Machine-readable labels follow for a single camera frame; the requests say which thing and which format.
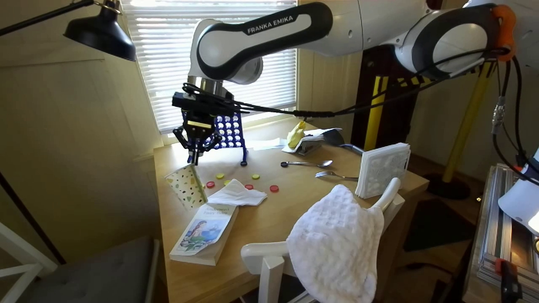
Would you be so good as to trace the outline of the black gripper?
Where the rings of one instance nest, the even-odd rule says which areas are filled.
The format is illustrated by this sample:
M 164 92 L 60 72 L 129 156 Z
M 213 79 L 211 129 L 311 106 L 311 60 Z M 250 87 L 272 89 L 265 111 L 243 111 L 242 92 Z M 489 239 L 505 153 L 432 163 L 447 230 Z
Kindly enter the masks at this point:
M 198 165 L 201 148 L 213 148 L 220 141 L 215 119 L 235 112 L 233 96 L 206 92 L 184 82 L 181 91 L 171 96 L 171 104 L 181 109 L 181 124 L 173 134 L 188 151 L 186 163 Z

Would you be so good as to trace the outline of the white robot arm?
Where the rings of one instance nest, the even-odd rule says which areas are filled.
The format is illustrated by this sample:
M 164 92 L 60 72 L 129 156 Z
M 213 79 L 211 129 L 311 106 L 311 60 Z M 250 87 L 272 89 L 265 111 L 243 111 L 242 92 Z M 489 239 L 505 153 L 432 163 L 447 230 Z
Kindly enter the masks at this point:
M 205 18 L 191 37 L 186 80 L 171 97 L 183 116 L 173 134 L 190 161 L 218 144 L 216 119 L 240 112 L 222 84 L 255 80 L 272 52 L 345 55 L 390 45 L 403 69 L 441 80 L 486 60 L 533 65 L 537 25 L 539 0 L 466 0 L 451 10 L 425 0 L 309 0 L 243 23 Z

